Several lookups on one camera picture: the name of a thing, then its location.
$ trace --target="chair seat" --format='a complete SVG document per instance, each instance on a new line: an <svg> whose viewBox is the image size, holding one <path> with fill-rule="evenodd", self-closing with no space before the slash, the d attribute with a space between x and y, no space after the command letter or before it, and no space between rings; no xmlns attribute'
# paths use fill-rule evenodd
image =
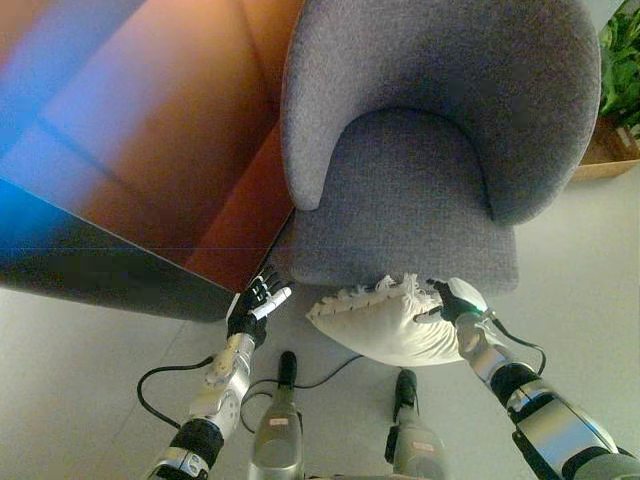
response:
<svg viewBox="0 0 640 480"><path fill-rule="evenodd" d="M385 274L463 278L485 294L518 280L514 234L496 225L467 137L428 113L368 113L342 133L322 200L295 214L291 274L301 283L372 284Z"/></svg>

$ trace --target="gray armchair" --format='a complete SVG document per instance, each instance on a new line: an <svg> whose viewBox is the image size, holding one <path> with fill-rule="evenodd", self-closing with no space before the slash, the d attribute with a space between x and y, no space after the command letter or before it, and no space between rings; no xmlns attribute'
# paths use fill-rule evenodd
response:
<svg viewBox="0 0 640 480"><path fill-rule="evenodd" d="M308 0L282 104L292 276L515 288L513 225L568 182L599 94L579 0Z"/></svg>

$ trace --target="pillow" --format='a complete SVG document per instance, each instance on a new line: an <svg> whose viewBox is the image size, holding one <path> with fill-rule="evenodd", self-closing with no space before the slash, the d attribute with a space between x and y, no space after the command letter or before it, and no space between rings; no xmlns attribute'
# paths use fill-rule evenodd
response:
<svg viewBox="0 0 640 480"><path fill-rule="evenodd" d="M455 327L439 315L425 315L439 305L438 294L421 289L416 274L405 274L400 284L387 275L374 291L356 287L324 298L307 318L336 342L378 362L439 365L462 360Z"/></svg>

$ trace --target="green plant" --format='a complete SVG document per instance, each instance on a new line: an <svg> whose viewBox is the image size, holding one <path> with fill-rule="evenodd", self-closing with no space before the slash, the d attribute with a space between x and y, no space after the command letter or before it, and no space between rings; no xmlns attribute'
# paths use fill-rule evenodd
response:
<svg viewBox="0 0 640 480"><path fill-rule="evenodd" d="M600 115L618 114L618 124L640 123L640 10L621 10L600 34L602 99Z"/></svg>

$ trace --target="gray floor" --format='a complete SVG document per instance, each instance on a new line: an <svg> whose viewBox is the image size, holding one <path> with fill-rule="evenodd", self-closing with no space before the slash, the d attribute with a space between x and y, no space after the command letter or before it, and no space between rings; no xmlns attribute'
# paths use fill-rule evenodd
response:
<svg viewBox="0 0 640 480"><path fill-rule="evenodd" d="M639 200L640 169L571 185L547 212L518 228L521 285L491 302L514 333L546 347L545 377L636 453ZM298 354L301 382L352 355L305 320L321 295L298 288L272 316L254 378L272 376L285 349ZM0 477L136 478L173 434L136 404L137 378L153 366L200 360L223 346L224 333L222 323L0 290ZM464 364L416 371L423 416L442 436L456 478L533 478L511 444L510 422ZM329 384L300 392L310 474L389 471L382 453L396 374L362 359ZM161 374L146 395L179 418L200 380L198 372ZM258 422L266 405L259 398L248 406L249 423ZM250 445L251 435L238 430L214 478L244 478Z"/></svg>

